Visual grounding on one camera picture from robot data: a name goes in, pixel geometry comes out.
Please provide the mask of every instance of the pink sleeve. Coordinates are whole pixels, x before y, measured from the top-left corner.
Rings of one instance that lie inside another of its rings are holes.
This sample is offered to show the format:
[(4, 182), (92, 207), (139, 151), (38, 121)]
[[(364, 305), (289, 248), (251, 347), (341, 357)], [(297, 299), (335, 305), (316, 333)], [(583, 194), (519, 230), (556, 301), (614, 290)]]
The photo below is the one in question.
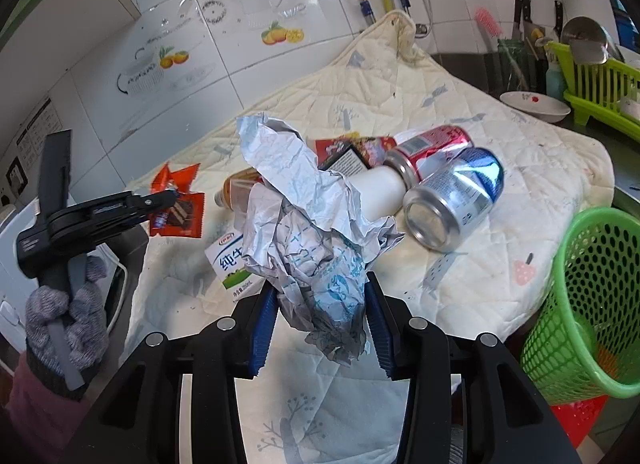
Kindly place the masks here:
[(48, 390), (31, 373), (25, 355), (20, 355), (6, 409), (15, 430), (44, 462), (59, 460), (89, 407), (84, 399), (65, 399)]

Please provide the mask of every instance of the crumpled white paper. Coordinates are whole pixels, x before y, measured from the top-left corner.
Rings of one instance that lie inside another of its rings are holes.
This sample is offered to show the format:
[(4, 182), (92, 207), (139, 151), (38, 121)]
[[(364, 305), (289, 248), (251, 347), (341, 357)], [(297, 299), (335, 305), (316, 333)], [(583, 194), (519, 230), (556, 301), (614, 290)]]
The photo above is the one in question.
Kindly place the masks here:
[(289, 324), (329, 360), (362, 354), (365, 267), (404, 237), (393, 217), (369, 222), (360, 193), (341, 174), (320, 171), (300, 134), (261, 113), (238, 118), (244, 159), (265, 184), (250, 193), (242, 259), (278, 290)]

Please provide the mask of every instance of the red soda can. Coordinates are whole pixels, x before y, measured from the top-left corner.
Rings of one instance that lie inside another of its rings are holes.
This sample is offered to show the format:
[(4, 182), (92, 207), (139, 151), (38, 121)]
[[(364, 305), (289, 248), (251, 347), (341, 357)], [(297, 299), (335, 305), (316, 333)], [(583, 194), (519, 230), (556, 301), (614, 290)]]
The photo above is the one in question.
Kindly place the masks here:
[(444, 124), (390, 149), (384, 163), (398, 171), (407, 189), (411, 189), (473, 145), (460, 126)]

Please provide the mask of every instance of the blue and silver can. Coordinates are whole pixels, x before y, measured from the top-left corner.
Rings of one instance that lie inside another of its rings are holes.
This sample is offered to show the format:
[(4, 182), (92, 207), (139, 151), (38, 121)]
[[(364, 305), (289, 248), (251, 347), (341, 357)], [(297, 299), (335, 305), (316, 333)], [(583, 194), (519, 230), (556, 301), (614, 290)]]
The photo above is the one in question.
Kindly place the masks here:
[(467, 148), (404, 196), (404, 219), (416, 240), (453, 251), (478, 227), (504, 188), (504, 169), (493, 153)]

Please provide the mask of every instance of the barcode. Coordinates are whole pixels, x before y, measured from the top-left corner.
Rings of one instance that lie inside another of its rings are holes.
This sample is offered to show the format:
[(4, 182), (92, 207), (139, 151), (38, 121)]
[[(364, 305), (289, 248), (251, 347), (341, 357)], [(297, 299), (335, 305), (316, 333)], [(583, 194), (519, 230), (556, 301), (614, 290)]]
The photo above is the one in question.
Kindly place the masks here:
[(478, 215), (482, 214), (488, 205), (489, 199), (482, 194), (478, 195), (478, 198), (474, 200), (474, 207), (476, 208), (476, 213), (478, 213)]
[(412, 139), (402, 142), (399, 148), (409, 157), (418, 153), (423, 149), (431, 146), (431, 142), (425, 139), (422, 135), (416, 135)]

